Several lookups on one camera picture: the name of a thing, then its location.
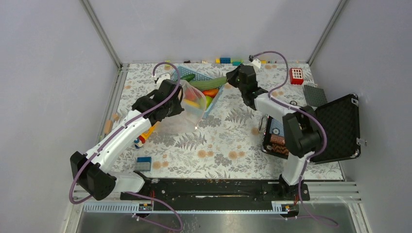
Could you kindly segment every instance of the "small blue box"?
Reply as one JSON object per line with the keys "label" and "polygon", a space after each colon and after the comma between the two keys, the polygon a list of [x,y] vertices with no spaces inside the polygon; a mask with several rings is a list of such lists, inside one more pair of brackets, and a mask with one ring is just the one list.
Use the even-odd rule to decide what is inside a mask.
{"label": "small blue box", "polygon": [[152,169],[151,157],[139,157],[135,166],[135,171],[150,171]]}
{"label": "small blue box", "polygon": [[221,57],[220,64],[230,64],[231,63],[230,60],[231,60],[230,57]]}

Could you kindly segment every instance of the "yellow lego brick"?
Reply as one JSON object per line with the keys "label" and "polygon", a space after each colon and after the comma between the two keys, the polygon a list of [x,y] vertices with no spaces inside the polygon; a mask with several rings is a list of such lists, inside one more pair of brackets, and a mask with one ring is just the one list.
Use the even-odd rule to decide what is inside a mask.
{"label": "yellow lego brick", "polygon": [[142,133],[141,136],[144,138],[144,140],[147,140],[147,139],[150,137],[150,135],[151,135],[151,134],[153,133],[153,131],[156,129],[157,124],[158,124],[158,122],[157,122],[156,124],[154,124],[154,126],[150,127],[149,130],[147,130],[146,132]]}

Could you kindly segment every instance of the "floral tablecloth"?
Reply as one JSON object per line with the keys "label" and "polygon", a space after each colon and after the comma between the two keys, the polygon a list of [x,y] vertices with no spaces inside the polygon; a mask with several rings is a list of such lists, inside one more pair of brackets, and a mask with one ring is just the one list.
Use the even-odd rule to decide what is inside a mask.
{"label": "floral tablecloth", "polygon": [[[235,67],[228,64],[177,64],[186,66],[211,77],[222,77]],[[127,114],[137,98],[154,89],[151,72],[155,64],[130,64],[118,115],[120,120]],[[305,83],[313,83],[307,64],[291,64],[302,68]],[[170,67],[159,67],[157,74],[170,72]],[[257,72],[259,85],[271,89],[285,79],[285,64],[262,65]],[[305,105],[302,86],[289,82],[274,93],[275,96],[298,105]],[[277,179],[286,160],[261,151],[263,135],[258,130],[262,114],[246,107],[240,91],[229,84],[210,115],[203,119],[195,133],[153,133],[144,146],[136,149],[134,144],[120,155],[113,166],[114,171],[134,170],[137,157],[152,157],[152,170],[144,172],[148,177],[159,178],[232,178],[232,179]],[[305,179],[342,180],[337,162],[309,165]]]}

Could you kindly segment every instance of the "cucumber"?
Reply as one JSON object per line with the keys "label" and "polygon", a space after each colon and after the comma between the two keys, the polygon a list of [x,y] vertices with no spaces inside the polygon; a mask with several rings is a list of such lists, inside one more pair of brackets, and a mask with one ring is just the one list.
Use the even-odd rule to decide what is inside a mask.
{"label": "cucumber", "polygon": [[190,82],[190,81],[192,81],[192,79],[194,79],[194,77],[196,77],[196,75],[188,74],[188,75],[185,75],[185,76],[181,77],[180,80],[186,80],[186,81]]}
{"label": "cucumber", "polygon": [[225,83],[227,83],[226,77],[220,77],[206,81],[191,81],[189,84],[196,87],[200,91],[206,91],[218,88]]}

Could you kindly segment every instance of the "gray wall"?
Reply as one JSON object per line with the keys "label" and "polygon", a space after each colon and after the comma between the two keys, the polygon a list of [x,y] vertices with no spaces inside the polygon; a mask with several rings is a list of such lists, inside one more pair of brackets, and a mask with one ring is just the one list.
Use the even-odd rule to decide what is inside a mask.
{"label": "gray wall", "polygon": [[350,0],[312,66],[330,100],[360,97],[368,147],[343,164],[374,233],[412,228],[411,12],[410,0]]}
{"label": "gray wall", "polygon": [[0,32],[0,232],[56,233],[116,68],[76,0],[2,1]]}
{"label": "gray wall", "polygon": [[119,58],[135,63],[246,59],[265,50],[306,61],[339,0],[90,2]]}

